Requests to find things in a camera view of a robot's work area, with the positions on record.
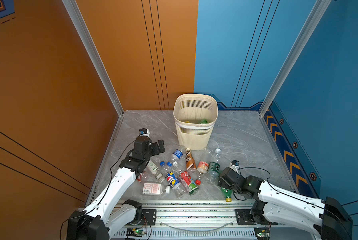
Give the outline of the orange juice bottle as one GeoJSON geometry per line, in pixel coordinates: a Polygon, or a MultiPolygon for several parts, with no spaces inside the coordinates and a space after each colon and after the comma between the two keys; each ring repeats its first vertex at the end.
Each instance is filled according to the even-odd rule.
{"type": "Polygon", "coordinates": [[[140,173],[136,180],[140,183],[144,183],[148,181],[148,177],[148,173],[146,171],[143,171],[142,173],[140,173]]]}

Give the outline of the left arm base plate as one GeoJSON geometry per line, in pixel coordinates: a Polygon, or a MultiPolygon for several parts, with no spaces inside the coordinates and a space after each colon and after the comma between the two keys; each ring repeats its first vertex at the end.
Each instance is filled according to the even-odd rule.
{"type": "Polygon", "coordinates": [[[151,226],[156,225],[157,220],[157,210],[156,209],[142,209],[142,217],[137,223],[138,226],[144,224],[150,224],[151,226]]]}

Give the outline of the white green label bottle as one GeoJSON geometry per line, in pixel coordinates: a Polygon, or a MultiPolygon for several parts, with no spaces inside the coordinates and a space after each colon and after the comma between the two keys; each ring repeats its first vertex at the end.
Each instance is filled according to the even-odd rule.
{"type": "Polygon", "coordinates": [[[163,183],[166,180],[163,174],[161,173],[160,169],[152,160],[149,160],[147,168],[152,173],[152,175],[158,180],[159,183],[163,183]]]}

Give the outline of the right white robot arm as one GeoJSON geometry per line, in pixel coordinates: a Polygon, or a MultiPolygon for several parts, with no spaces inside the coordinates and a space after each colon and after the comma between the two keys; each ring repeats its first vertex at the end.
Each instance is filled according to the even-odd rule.
{"type": "Polygon", "coordinates": [[[352,239],[353,220],[334,198],[306,197],[259,177],[243,177],[231,168],[219,174],[218,185],[255,201],[250,211],[254,223],[285,224],[322,240],[352,239]]]}

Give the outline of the clear bottle green label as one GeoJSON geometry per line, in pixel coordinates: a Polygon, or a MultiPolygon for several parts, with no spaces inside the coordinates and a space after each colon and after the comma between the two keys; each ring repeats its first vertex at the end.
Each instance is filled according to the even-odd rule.
{"type": "Polygon", "coordinates": [[[206,183],[208,184],[216,184],[218,180],[220,173],[220,154],[221,149],[216,148],[210,156],[209,167],[206,174],[206,183]]]}

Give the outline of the green bottle yellow cap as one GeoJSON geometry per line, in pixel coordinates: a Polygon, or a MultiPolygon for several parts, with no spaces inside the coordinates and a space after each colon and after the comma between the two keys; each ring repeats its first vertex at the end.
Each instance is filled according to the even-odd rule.
{"type": "Polygon", "coordinates": [[[223,193],[223,195],[224,195],[224,197],[225,197],[225,201],[226,201],[227,203],[232,202],[232,198],[231,198],[231,196],[232,196],[232,190],[221,187],[221,191],[222,191],[222,193],[223,193]]]}

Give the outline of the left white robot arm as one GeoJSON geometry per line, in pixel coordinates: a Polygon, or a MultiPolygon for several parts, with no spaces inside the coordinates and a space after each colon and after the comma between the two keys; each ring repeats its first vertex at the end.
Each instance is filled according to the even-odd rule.
{"type": "Polygon", "coordinates": [[[115,206],[145,170],[151,157],[165,152],[165,142],[152,142],[148,134],[140,135],[131,143],[133,148],[120,161],[116,173],[98,197],[83,211],[74,211],[67,220],[68,240],[110,240],[126,224],[138,222],[143,205],[127,200],[121,208],[115,206]]]}

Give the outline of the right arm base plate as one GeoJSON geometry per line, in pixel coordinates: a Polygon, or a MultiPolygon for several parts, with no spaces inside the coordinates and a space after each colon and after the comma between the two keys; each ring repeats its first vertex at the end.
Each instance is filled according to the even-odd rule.
{"type": "Polygon", "coordinates": [[[238,225],[279,225],[276,222],[269,222],[264,217],[264,211],[258,209],[236,209],[234,212],[238,225]]]}

